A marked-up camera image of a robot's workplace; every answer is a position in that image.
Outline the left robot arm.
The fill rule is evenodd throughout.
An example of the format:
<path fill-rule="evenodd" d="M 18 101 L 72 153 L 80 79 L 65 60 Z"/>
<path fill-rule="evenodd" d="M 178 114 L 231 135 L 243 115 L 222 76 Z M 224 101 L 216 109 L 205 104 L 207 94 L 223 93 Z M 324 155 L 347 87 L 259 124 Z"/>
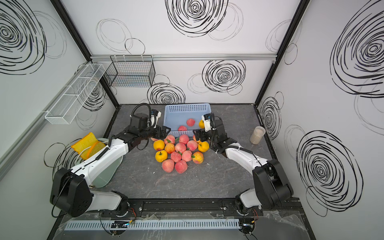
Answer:
<path fill-rule="evenodd" d="M 155 110 L 146 114 L 131 114 L 130 124 L 116 136 L 111 136 L 108 145 L 83 163 L 70 170 L 62 168 L 54 175 L 50 203 L 65 214 L 75 218 L 90 211 L 111 211 L 117 217 L 129 212 L 128 198 L 117 192 L 90 190 L 93 181 L 116 160 L 150 138 L 164 139 L 171 131 L 157 125 L 161 113 Z"/>

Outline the light blue plastic basket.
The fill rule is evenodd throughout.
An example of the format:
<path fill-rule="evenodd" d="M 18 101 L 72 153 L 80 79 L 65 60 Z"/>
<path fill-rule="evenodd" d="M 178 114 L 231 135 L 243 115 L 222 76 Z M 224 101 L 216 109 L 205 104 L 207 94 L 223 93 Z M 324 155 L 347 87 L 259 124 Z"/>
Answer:
<path fill-rule="evenodd" d="M 171 129 L 170 134 L 174 137 L 181 135 L 188 135 L 190 138 L 193 136 L 193 130 L 199 129 L 199 122 L 202 116 L 211 113 L 210 104 L 181 104 L 181 105 L 166 105 L 164 113 L 163 125 Z M 193 127 L 186 124 L 188 119 L 196 121 Z M 179 132 L 180 126 L 186 126 L 187 131 Z"/>

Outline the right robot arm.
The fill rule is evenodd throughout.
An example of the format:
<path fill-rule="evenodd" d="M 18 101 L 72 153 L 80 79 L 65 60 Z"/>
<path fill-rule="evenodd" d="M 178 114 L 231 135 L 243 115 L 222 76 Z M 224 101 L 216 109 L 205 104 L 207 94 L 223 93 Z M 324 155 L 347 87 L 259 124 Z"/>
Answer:
<path fill-rule="evenodd" d="M 194 130 L 194 137 L 209 141 L 216 154 L 238 163 L 253 176 L 255 187 L 236 196 L 236 208 L 241 215 L 253 207 L 273 209 L 293 196 L 294 190 L 278 160 L 261 158 L 229 138 L 222 119 L 214 113 L 203 115 L 202 121 L 204 129 Z"/>

